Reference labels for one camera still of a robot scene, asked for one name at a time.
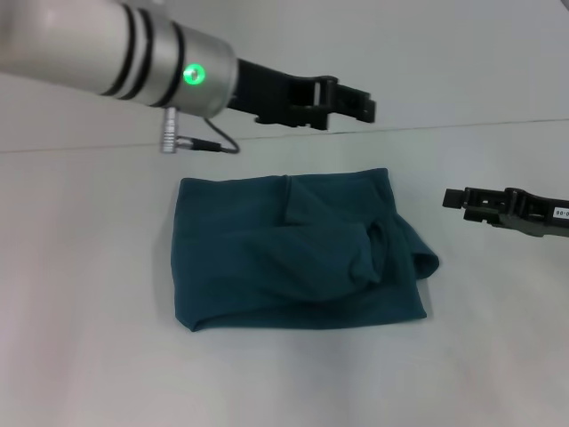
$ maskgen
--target dark green fabric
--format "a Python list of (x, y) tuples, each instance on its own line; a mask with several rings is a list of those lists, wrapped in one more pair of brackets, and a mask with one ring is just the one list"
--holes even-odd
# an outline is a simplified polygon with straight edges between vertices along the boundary
[(172, 274), (192, 331), (425, 318), (416, 280), (437, 268), (397, 214), (386, 169), (180, 185)]

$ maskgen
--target folded cloth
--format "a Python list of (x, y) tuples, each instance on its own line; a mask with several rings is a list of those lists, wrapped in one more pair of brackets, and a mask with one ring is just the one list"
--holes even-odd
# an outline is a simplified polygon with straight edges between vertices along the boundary
[(172, 274), (192, 331), (425, 318), (416, 281), (438, 265), (397, 214), (386, 169), (180, 185)]

